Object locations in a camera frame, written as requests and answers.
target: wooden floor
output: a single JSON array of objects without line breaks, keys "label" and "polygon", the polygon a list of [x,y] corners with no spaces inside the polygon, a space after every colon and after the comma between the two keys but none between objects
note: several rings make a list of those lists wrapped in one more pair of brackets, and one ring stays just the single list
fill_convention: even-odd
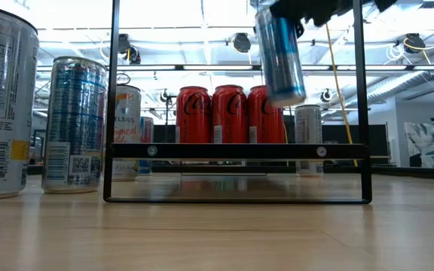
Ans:
[{"label": "wooden floor", "polygon": [[[312,185],[288,178],[251,194],[354,196],[358,180],[327,175]],[[101,192],[44,195],[32,176],[21,196],[0,199],[0,270],[434,271],[434,180],[373,180],[369,206],[149,205],[105,203]],[[143,193],[122,183],[115,193],[216,196],[215,187],[226,193],[219,185],[175,185]],[[233,196],[251,190],[242,181],[232,187]],[[269,187],[274,192],[264,193]]]}]

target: celsius can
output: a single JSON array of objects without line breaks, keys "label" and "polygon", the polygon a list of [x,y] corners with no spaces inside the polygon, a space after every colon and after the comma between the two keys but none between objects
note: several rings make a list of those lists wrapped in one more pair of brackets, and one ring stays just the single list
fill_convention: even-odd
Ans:
[{"label": "celsius can", "polygon": [[210,143],[211,116],[207,89],[180,89],[177,96],[176,143]]},{"label": "celsius can", "polygon": [[[117,85],[115,97],[115,144],[140,142],[140,89]],[[114,159],[113,181],[133,181],[138,172],[138,160]]]},{"label": "celsius can", "polygon": [[[298,144],[322,143],[321,111],[318,105],[301,105],[295,109],[295,142]],[[296,161],[301,177],[321,177],[322,162]]]},{"label": "celsius can", "polygon": [[255,21],[272,106],[282,108],[303,102],[306,90],[295,27],[285,18],[274,18],[268,8],[259,11]]},{"label": "celsius can", "polygon": [[26,186],[38,33],[0,10],[0,198]]},{"label": "celsius can", "polygon": [[102,170],[106,68],[93,60],[54,60],[46,129],[43,182],[46,193],[98,188]]},{"label": "celsius can", "polygon": [[[140,141],[141,143],[153,143],[154,120],[151,117],[140,117]],[[151,161],[139,161],[139,175],[151,175]]]},{"label": "celsius can", "polygon": [[247,143],[247,101],[243,88],[216,87],[212,96],[214,143]]},{"label": "celsius can", "polygon": [[284,143],[283,110],[270,105],[266,86],[253,87],[247,104],[249,143]]}]

